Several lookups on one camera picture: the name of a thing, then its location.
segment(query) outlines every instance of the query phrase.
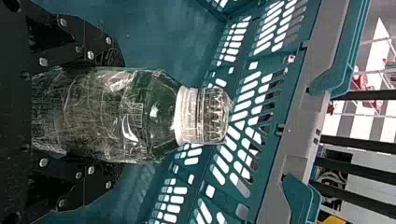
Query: teal plastic basket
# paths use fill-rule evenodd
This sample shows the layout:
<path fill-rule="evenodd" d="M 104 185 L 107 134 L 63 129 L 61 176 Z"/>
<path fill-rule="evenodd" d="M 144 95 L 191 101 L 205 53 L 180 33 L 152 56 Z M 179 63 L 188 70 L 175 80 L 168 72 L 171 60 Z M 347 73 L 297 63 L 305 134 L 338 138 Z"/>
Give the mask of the teal plastic basket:
<path fill-rule="evenodd" d="M 225 89 L 234 102 L 227 143 L 186 145 L 161 165 L 128 165 L 96 202 L 41 221 L 316 223 L 321 199 L 307 181 L 331 91 L 350 79 L 369 1 L 137 2 L 41 5 L 81 10 L 94 24 L 101 19 L 83 10 L 100 11 L 127 66 L 162 67 L 185 85 Z M 131 15 L 139 24 L 125 25 Z"/>

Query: metal bolt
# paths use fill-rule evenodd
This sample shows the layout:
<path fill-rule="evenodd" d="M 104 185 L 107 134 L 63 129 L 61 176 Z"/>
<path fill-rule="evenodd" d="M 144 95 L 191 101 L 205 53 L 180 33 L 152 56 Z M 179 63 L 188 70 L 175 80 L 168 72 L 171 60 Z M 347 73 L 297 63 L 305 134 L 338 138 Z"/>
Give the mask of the metal bolt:
<path fill-rule="evenodd" d="M 81 47 L 77 46 L 77 47 L 76 47 L 76 52 L 77 52 L 77 53 L 81 53 Z"/>
<path fill-rule="evenodd" d="M 111 188 L 111 181 L 107 181 L 106 183 L 106 189 L 110 189 Z"/>
<path fill-rule="evenodd" d="M 88 51 L 88 52 L 87 52 L 87 55 L 88 55 L 88 58 L 89 58 L 90 60 L 93 60 L 94 57 L 95 57 L 95 54 L 94 54 L 92 51 Z"/>
<path fill-rule="evenodd" d="M 43 158 L 40 160 L 40 163 L 38 164 L 40 167 L 46 167 L 49 164 L 49 159 Z"/>
<path fill-rule="evenodd" d="M 60 22 L 60 24 L 61 24 L 62 26 L 67 26 L 67 20 L 65 20 L 65 19 L 60 19 L 59 22 Z"/>
<path fill-rule="evenodd" d="M 110 36 L 108 36 L 108 37 L 106 37 L 106 43 L 108 44 L 108 45 L 111 45 L 111 37 Z"/>
<path fill-rule="evenodd" d="M 93 175 L 93 173 L 95 173 L 95 167 L 90 166 L 90 167 L 88 168 L 88 175 Z"/>
<path fill-rule="evenodd" d="M 58 207 L 63 207 L 66 204 L 66 200 L 65 199 L 61 199 L 58 203 Z"/>
<path fill-rule="evenodd" d="M 46 58 L 39 58 L 38 62 L 40 63 L 41 66 L 47 67 L 49 65 L 49 61 Z"/>
<path fill-rule="evenodd" d="M 82 172 L 76 173 L 76 179 L 81 179 L 82 178 Z"/>
<path fill-rule="evenodd" d="M 294 54 L 289 55 L 287 63 L 294 63 L 296 56 Z"/>

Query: plastic bottle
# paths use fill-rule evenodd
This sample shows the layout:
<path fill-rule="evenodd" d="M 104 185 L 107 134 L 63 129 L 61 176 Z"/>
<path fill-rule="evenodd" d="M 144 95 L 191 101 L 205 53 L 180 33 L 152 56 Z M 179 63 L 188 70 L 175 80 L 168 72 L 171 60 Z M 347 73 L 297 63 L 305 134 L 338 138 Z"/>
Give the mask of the plastic bottle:
<path fill-rule="evenodd" d="M 103 161 L 159 162 L 186 143 L 224 143 L 231 100 L 163 71 L 55 68 L 33 79 L 32 142 Z"/>

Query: black machine part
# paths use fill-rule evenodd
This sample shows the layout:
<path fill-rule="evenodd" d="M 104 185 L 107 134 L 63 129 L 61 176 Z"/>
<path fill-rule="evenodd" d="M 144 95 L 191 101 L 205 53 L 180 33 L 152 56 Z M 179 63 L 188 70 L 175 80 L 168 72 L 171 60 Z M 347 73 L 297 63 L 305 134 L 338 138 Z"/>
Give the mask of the black machine part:
<path fill-rule="evenodd" d="M 0 1 L 0 223 L 31 223 L 89 204 L 114 188 L 121 164 L 55 159 L 31 146 L 31 78 L 54 66 L 125 66 L 117 41 L 30 0 Z"/>

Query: black metal frame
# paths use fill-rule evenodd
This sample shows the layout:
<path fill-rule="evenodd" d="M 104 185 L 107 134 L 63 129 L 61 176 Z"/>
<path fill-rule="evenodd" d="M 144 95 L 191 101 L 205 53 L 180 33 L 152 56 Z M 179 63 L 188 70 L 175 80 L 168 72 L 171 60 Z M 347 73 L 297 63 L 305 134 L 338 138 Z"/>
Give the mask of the black metal frame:
<path fill-rule="evenodd" d="M 334 101 L 367 101 L 367 100 L 396 100 L 396 90 L 380 90 L 380 91 L 350 91 L 343 96 L 333 99 Z M 362 140 L 341 136 L 322 135 L 320 143 L 329 144 L 339 147 L 354 147 L 367 151 L 381 152 L 388 154 L 396 154 L 396 144 Z M 316 158 L 315 165 L 331 170 L 340 171 L 345 174 L 357 175 L 363 178 L 396 185 L 396 174 L 382 170 L 376 170 L 369 167 L 359 166 L 343 161 L 335 161 L 326 158 Z M 354 203 L 357 206 L 369 209 L 387 217 L 396 219 L 396 205 L 383 203 L 363 195 L 349 192 L 343 189 L 337 189 L 324 185 L 314 180 L 310 184 L 320 193 L 331 197 L 339 198 L 343 201 Z"/>
<path fill-rule="evenodd" d="M 31 77 L 61 66 L 124 66 L 103 30 L 51 14 L 30 0 L 0 1 L 0 223 L 30 223 L 74 210 L 112 189 L 122 165 L 54 159 L 31 146 Z"/>

